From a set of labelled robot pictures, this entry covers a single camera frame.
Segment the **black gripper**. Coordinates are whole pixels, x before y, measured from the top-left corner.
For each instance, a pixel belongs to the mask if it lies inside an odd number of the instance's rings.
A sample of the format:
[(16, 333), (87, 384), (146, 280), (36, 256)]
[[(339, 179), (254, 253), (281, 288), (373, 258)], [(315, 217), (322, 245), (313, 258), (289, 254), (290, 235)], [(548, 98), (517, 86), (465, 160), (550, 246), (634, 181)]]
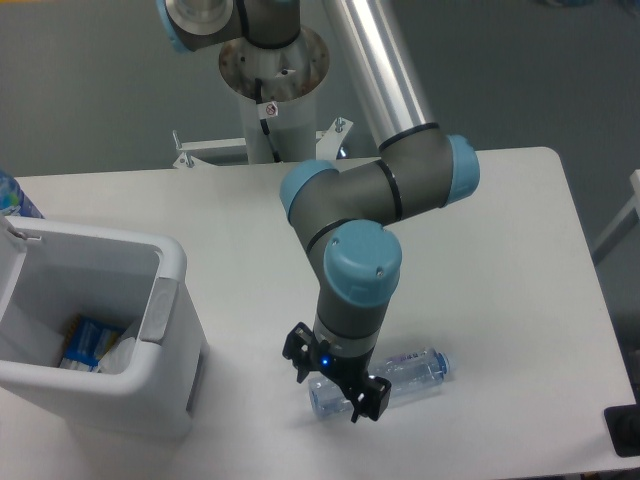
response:
[(353, 406), (351, 422), (360, 417), (378, 421), (388, 407), (392, 383), (382, 377), (370, 377), (368, 366), (374, 349), (358, 355), (336, 353), (327, 340), (318, 341), (302, 322), (286, 336), (282, 355), (297, 371), (302, 383), (311, 372), (319, 372), (335, 383)]

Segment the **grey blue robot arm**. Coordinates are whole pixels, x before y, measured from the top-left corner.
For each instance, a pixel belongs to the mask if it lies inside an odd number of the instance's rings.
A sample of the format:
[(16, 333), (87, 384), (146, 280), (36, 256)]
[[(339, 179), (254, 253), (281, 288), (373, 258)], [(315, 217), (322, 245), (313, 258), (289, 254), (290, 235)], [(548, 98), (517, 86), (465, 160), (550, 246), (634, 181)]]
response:
[(340, 171), (309, 152), (312, 144), (286, 104), (308, 98), (329, 59), (322, 41), (301, 22), (296, 1), (161, 1), (159, 17), (173, 47), (221, 49), (227, 85), (249, 103), (249, 150), (267, 163), (292, 163), (280, 186), (289, 224), (319, 282), (312, 326), (296, 325), (284, 357), (299, 380), (317, 371), (351, 404), (354, 418), (377, 420), (392, 394), (389, 380), (368, 366), (388, 304), (399, 283), (402, 250), (393, 223), (469, 197), (480, 179), (469, 142), (444, 134), (404, 50), (388, 1), (328, 1), (379, 158)]

